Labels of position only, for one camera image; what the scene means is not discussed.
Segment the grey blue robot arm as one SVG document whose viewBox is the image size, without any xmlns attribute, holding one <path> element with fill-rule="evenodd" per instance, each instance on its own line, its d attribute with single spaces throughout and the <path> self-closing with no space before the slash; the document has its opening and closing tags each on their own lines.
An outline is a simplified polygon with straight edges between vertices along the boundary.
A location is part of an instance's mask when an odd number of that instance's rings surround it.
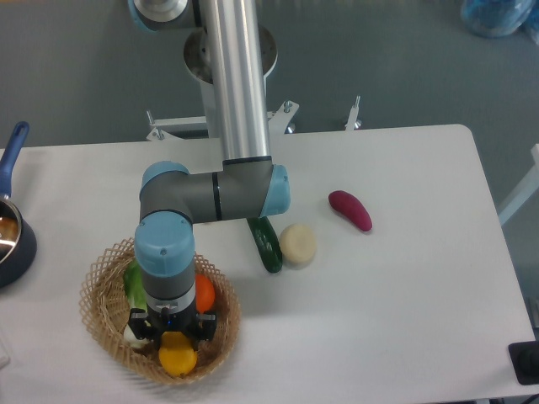
<svg viewBox="0 0 539 404">
<path fill-rule="evenodd" d="M 147 306 L 132 309 L 128 325 L 155 344 L 165 332 L 194 342 L 215 334 L 216 316 L 195 306 L 194 225 L 278 215 L 291 202 L 286 169 L 270 155 L 256 7 L 204 1 L 201 11 L 223 162 L 197 174 L 157 162 L 143 174 L 134 252 Z"/>
</svg>

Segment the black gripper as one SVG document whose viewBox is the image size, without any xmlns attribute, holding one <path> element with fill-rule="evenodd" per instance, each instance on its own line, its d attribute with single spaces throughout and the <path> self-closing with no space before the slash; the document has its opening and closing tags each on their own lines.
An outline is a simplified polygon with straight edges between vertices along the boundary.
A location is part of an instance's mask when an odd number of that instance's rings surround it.
<svg viewBox="0 0 539 404">
<path fill-rule="evenodd" d="M 194 307 L 184 311 L 165 314 L 149 308 L 131 308 L 128 326 L 137 340 L 147 339 L 156 343 L 165 332 L 181 332 L 194 341 L 195 350 L 203 342 L 211 341 L 216 333 L 217 313 L 198 313 Z"/>
</svg>

